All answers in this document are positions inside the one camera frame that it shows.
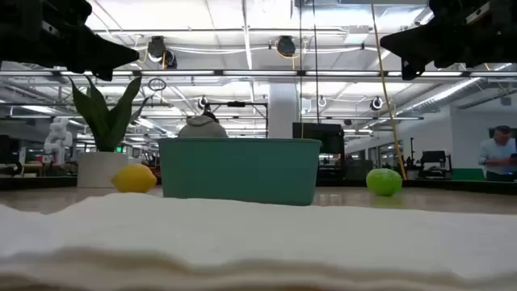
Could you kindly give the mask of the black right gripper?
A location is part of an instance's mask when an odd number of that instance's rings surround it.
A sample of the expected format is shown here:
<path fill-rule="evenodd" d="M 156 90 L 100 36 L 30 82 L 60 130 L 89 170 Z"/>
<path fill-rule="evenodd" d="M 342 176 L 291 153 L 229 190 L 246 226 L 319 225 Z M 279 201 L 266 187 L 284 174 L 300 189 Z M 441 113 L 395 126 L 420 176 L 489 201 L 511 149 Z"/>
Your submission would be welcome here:
<path fill-rule="evenodd" d="M 430 22 L 380 39 L 401 58 L 404 81 L 421 76 L 431 62 L 438 68 L 517 63 L 517 0 L 429 0 L 429 7 Z"/>

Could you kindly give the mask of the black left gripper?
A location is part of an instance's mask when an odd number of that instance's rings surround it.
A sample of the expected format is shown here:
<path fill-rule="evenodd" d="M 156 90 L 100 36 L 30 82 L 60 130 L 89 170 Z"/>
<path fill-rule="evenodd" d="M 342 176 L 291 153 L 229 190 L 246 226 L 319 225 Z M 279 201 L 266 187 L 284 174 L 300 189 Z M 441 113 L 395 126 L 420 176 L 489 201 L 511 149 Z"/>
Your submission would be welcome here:
<path fill-rule="evenodd" d="M 138 51 L 93 33 L 87 0 L 0 0 L 0 64 L 78 66 L 111 81 L 116 68 L 137 61 Z"/>

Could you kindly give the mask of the yellow lemon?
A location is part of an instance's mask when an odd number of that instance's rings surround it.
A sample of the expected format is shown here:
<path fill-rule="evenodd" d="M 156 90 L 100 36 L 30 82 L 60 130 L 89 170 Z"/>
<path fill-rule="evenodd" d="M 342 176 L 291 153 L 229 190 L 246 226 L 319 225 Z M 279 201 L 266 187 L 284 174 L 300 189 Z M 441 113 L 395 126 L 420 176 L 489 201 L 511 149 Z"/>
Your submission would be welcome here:
<path fill-rule="evenodd" d="M 147 193 L 157 183 L 153 172 L 143 164 L 128 164 L 111 177 L 118 192 Z"/>

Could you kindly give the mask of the green lettuce head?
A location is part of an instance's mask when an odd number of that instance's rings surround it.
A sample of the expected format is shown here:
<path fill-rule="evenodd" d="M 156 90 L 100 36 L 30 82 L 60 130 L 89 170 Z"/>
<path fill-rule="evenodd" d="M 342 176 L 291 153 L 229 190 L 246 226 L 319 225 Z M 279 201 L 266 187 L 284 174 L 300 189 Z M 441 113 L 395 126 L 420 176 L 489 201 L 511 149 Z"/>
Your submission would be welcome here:
<path fill-rule="evenodd" d="M 377 196 L 393 196 L 402 188 L 402 177 L 388 168 L 373 169 L 366 176 L 366 184 Z"/>

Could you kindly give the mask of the teal plastic tupperware container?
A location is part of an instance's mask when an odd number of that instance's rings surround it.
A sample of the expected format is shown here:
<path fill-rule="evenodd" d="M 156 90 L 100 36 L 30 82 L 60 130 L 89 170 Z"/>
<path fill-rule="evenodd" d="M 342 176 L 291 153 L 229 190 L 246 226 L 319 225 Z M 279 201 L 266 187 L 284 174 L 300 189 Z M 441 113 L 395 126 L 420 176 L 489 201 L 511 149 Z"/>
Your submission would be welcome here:
<path fill-rule="evenodd" d="M 163 138 L 163 196 L 311 205 L 321 142 L 274 138 Z"/>

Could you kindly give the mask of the green leafy plant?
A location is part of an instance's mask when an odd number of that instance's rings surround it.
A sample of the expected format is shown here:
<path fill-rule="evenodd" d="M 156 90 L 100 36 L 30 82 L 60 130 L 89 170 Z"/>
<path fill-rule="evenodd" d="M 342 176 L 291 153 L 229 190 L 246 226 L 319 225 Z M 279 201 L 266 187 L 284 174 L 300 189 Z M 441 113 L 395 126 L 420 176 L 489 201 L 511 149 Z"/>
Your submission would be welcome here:
<path fill-rule="evenodd" d="M 146 97 L 136 111 L 132 111 L 132 102 L 140 93 L 141 77 L 134 78 L 126 87 L 113 108 L 109 108 L 104 95 L 97 89 L 89 77 L 86 93 L 81 92 L 70 79 L 73 102 L 76 110 L 88 124 L 93 134 L 98 151 L 115 152 L 122 142 L 126 129 L 141 114 L 149 97 Z"/>

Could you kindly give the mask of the white robot figure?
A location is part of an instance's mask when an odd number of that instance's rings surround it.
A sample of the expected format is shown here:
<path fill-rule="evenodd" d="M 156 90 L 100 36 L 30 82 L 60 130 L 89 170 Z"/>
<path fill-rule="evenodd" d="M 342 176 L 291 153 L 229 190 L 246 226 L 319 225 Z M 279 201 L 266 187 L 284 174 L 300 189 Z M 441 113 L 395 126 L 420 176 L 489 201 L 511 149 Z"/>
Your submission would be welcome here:
<path fill-rule="evenodd" d="M 65 163 L 65 150 L 73 143 L 73 134 L 67 129 L 68 123 L 68 118 L 55 117 L 49 125 L 49 133 L 44 140 L 43 163 L 53 165 Z"/>

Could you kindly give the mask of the black workstation monitor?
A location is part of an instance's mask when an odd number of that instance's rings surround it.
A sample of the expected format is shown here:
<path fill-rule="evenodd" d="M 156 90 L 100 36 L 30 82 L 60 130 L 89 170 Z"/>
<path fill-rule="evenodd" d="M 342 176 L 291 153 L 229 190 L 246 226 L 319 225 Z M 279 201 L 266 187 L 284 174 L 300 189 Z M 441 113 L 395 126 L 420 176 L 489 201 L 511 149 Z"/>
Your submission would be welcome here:
<path fill-rule="evenodd" d="M 451 179 L 451 155 L 443 150 L 423 151 L 418 177 L 421 179 Z"/>

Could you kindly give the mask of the white plant pot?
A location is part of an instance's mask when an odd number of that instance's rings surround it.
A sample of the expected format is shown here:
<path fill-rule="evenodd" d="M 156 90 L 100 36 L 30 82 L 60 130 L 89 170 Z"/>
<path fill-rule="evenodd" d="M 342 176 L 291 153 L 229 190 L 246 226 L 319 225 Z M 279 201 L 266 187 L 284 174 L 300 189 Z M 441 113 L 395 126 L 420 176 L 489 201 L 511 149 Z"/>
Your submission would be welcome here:
<path fill-rule="evenodd" d="M 128 165 L 128 156 L 116 152 L 90 152 L 78 155 L 79 188 L 114 188 L 111 178 Z"/>

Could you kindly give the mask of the person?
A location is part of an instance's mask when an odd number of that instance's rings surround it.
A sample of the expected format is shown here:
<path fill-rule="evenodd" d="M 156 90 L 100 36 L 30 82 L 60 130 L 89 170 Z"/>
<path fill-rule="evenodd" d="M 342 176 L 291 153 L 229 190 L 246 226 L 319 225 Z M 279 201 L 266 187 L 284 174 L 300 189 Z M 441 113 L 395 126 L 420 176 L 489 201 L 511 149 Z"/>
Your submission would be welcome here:
<path fill-rule="evenodd" d="M 511 127 L 497 126 L 494 135 L 480 144 L 478 164 L 484 167 L 487 181 L 517 181 L 517 139 Z"/>
<path fill-rule="evenodd" d="M 214 137 L 226 138 L 225 128 L 211 112 L 187 119 L 186 124 L 179 130 L 178 137 Z"/>

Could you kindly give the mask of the white folded cloth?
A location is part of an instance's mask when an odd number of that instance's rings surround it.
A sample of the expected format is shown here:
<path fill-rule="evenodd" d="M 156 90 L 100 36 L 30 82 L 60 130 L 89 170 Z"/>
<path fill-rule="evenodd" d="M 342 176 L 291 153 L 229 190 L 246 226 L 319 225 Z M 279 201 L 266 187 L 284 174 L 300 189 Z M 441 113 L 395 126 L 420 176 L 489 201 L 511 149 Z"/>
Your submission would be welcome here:
<path fill-rule="evenodd" d="M 517 216 L 137 193 L 0 206 L 0 290 L 517 291 Z"/>

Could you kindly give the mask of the black metal table frame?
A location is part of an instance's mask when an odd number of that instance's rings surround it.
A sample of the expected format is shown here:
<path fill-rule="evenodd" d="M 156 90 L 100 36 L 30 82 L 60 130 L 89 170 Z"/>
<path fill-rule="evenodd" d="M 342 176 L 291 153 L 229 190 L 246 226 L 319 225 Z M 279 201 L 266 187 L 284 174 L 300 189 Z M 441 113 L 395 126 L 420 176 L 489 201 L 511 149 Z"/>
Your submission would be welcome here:
<path fill-rule="evenodd" d="M 76 186 L 77 179 L 75 177 L 0 178 L 0 191 Z M 403 187 L 517 196 L 517 183 L 416 179 L 405 181 Z"/>

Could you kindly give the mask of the black rig frame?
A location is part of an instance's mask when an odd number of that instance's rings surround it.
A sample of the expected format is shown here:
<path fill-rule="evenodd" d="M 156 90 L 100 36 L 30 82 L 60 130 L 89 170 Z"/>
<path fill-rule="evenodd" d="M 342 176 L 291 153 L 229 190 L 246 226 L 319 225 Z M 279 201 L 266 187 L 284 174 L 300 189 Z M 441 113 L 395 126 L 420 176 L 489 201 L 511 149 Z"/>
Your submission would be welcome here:
<path fill-rule="evenodd" d="M 235 137 L 269 137 L 269 107 L 268 103 L 245 102 L 245 101 L 229 101 L 229 102 L 207 102 L 200 105 L 203 113 L 211 112 L 219 120 L 226 121 L 243 121 L 251 120 L 253 124 L 240 124 L 238 127 L 225 128 L 230 136 Z M 251 115 L 235 113 L 233 115 L 217 115 L 216 111 L 221 108 L 251 108 Z"/>

